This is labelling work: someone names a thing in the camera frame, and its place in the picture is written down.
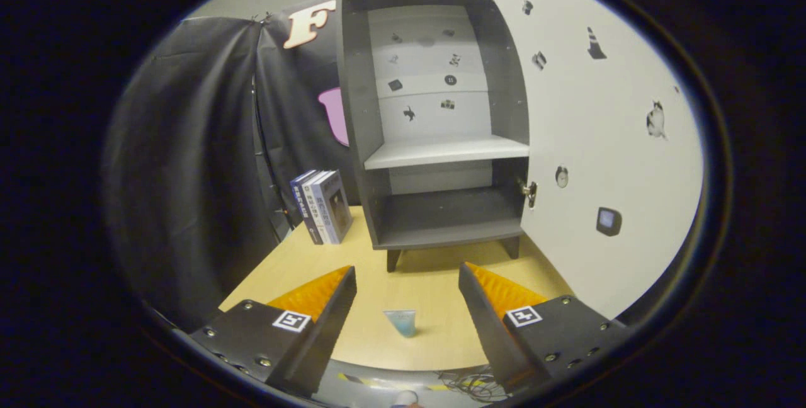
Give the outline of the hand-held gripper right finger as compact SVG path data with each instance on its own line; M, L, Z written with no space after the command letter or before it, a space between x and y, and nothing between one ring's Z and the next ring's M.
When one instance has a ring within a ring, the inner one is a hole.
M527 390L587 370L630 336L577 297L549 299L481 266L460 265L458 287L498 384Z

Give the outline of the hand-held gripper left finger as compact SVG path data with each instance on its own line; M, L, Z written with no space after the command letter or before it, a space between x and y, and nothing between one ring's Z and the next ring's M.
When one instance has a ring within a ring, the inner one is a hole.
M310 397L319 391L356 293L355 267L348 265L268 303L244 299L190 338L250 379Z

